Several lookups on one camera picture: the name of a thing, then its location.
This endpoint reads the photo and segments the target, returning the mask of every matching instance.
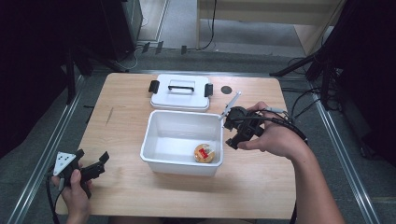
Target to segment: person's left hand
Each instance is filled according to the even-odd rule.
[[[53,176],[51,178],[52,183],[58,187],[60,178],[59,176]],[[91,204],[88,199],[87,193],[82,189],[80,185],[81,172],[76,169],[73,171],[70,177],[70,187],[64,187],[62,191],[62,197],[66,203],[69,216],[67,223],[86,223],[91,214]],[[88,189],[92,188],[91,180],[87,182]]]

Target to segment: container lid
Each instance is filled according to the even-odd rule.
[[[154,108],[199,112],[209,108],[207,92],[213,88],[207,77],[160,74],[154,83],[150,101]]]

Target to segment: tabletop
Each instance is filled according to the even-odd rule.
[[[213,95],[206,113],[220,114],[237,91],[235,105],[258,101],[284,108],[277,79],[208,77]],[[227,217],[289,219],[295,203],[291,162],[259,150],[234,150],[224,145],[223,164],[215,176],[154,173],[140,158],[149,114],[149,84],[157,75],[110,74],[99,95],[79,148],[84,166],[107,151],[106,171],[93,180],[92,214],[140,217]],[[224,94],[221,87],[233,92]],[[224,130],[224,140],[236,131]],[[66,214],[62,197],[58,214]]]

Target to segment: food item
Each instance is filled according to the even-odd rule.
[[[194,158],[198,162],[209,163],[215,158],[215,150],[208,144],[201,144],[194,150]]]

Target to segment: wooden table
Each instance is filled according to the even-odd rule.
[[[208,77],[214,85],[207,113],[221,113],[241,91],[235,105],[264,100],[286,108],[274,78]],[[295,202],[291,162],[259,150],[234,150],[224,144],[224,162],[213,177],[153,173],[140,158],[153,110],[149,83],[156,75],[110,74],[93,110],[80,148],[84,166],[108,151],[106,172],[94,179],[92,214],[141,217],[290,218]],[[222,86],[230,86],[226,95]],[[235,131],[224,131],[224,140]],[[66,214],[62,198],[57,212]]]
[[[215,1],[197,0],[196,48],[200,48],[200,19],[213,18]],[[306,55],[334,25],[345,0],[218,0],[216,20],[294,24]]]

